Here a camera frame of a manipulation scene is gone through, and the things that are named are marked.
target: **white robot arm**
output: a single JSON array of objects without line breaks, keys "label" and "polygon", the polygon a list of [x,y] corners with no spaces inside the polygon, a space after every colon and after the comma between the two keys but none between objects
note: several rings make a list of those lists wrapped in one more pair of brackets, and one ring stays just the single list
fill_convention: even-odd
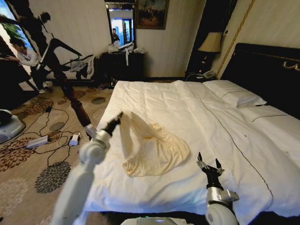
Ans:
[{"label": "white robot arm", "polygon": [[217,168],[206,165],[199,152],[197,164],[207,176],[207,210],[205,213],[207,222],[210,225],[238,225],[232,202],[239,200],[239,196],[231,190],[224,190],[221,186],[218,177],[224,170],[219,161],[216,159]]},{"label": "white robot arm", "polygon": [[91,124],[85,128],[92,141],[80,148],[80,164],[71,171],[60,192],[51,225],[71,225],[81,214],[94,180],[94,167],[105,159],[110,147],[109,139],[120,124],[121,116],[122,113],[99,132]]}]

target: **black headboard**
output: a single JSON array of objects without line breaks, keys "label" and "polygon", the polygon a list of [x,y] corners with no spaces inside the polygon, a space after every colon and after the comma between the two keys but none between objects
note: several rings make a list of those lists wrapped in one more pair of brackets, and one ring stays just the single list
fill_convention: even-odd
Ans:
[{"label": "black headboard", "polygon": [[300,119],[300,49],[238,43],[221,79]]}]

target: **patterned carpet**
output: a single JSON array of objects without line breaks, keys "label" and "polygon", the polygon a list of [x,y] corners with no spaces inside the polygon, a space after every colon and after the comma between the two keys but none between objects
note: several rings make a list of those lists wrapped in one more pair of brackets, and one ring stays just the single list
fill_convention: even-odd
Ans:
[{"label": "patterned carpet", "polygon": [[[75,87],[75,92],[96,126],[112,90]],[[44,112],[49,106],[53,107],[50,113]],[[79,162],[80,145],[88,137],[59,87],[12,112],[26,128],[15,140],[0,144],[0,225],[47,225],[61,186]],[[69,147],[70,138],[79,132],[79,145]],[[57,145],[60,134],[62,147]],[[48,144],[25,148],[28,141],[44,135],[48,135]]]}]

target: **pillow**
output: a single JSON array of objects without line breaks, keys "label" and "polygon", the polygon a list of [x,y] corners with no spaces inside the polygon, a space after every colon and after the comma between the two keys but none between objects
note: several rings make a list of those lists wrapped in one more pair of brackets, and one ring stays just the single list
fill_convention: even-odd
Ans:
[{"label": "pillow", "polygon": [[203,83],[220,99],[234,107],[264,105],[267,102],[258,95],[232,83],[231,81],[216,80]]},{"label": "pillow", "polygon": [[300,120],[270,105],[240,111],[300,167]]}]

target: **lampshade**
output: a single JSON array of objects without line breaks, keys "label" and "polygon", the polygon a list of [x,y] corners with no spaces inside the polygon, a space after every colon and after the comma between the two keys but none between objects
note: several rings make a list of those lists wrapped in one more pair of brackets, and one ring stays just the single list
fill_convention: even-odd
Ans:
[{"label": "lampshade", "polygon": [[218,53],[221,51],[221,32],[210,32],[208,33],[205,41],[198,49],[202,52],[209,52],[209,53]]}]

